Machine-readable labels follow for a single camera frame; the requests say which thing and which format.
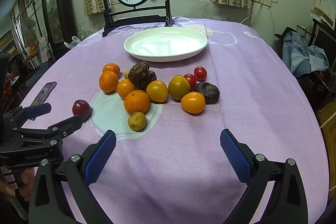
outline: human hand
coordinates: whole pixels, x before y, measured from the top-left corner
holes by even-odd
[[[29,200],[35,179],[34,168],[24,170],[20,177],[24,185],[19,188],[19,193],[25,200]],[[0,179],[0,192],[8,196],[15,196],[14,189],[3,179]]]

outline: cherry tomato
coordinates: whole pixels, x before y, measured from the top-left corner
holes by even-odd
[[[197,80],[199,80],[199,81],[205,81],[206,78],[207,78],[207,76],[208,76],[208,73],[205,70],[205,68],[203,68],[203,67],[197,67],[194,70],[194,75],[195,75],[195,77],[196,77]]]
[[[193,90],[194,87],[196,86],[197,84],[197,79],[195,77],[195,75],[192,75],[192,74],[187,74],[184,76],[184,78],[186,78],[189,82],[189,85],[190,85],[190,89]]]

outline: screw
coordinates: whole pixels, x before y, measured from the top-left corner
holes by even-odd
[[[75,155],[73,155],[73,156],[71,157],[71,160],[72,160],[72,161],[78,161],[80,158],[81,158],[80,155],[75,154]]]
[[[263,161],[263,160],[265,160],[265,157],[264,157],[264,155],[262,155],[262,154],[258,154],[258,155],[256,155],[255,158],[256,158],[258,161]]]
[[[295,160],[293,159],[288,159],[287,162],[289,165],[295,165]]]
[[[47,159],[41,160],[41,165],[45,166],[48,163]]]

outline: table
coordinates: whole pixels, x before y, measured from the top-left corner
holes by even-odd
[[[234,22],[175,18],[174,26],[206,33],[209,46],[193,58],[150,67],[159,80],[169,83],[173,76],[203,66],[207,81],[221,91],[220,101],[192,116],[169,98],[164,105],[151,105],[144,132],[127,127],[122,99],[103,94],[98,80],[106,63],[119,64],[122,72],[137,63],[123,44],[130,35],[155,26],[162,24],[120,27],[105,38],[100,30],[70,50],[22,102],[24,107],[30,105],[45,83],[57,81],[47,99],[52,111],[25,126],[47,128],[72,116],[75,100],[91,103],[92,117],[65,138],[63,153],[68,159],[97,142],[106,129],[115,131],[116,148],[90,189],[116,224],[223,223],[246,189],[221,149],[224,128],[269,160],[296,160],[309,223],[315,223],[328,198],[323,138],[295,77],[255,30]],[[260,219],[272,186],[268,184],[253,221]],[[77,220],[83,222],[67,185],[65,189]]]

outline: plastic bag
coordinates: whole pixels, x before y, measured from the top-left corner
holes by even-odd
[[[78,37],[72,37],[72,42],[70,44],[68,44],[64,41],[64,45],[67,48],[72,49],[72,48],[76,47],[80,42],[81,42],[81,40]]]
[[[79,25],[79,31],[77,32],[77,35],[81,41],[83,41],[85,38],[88,38],[92,34],[93,32],[91,30],[85,28],[82,29],[82,27]]]

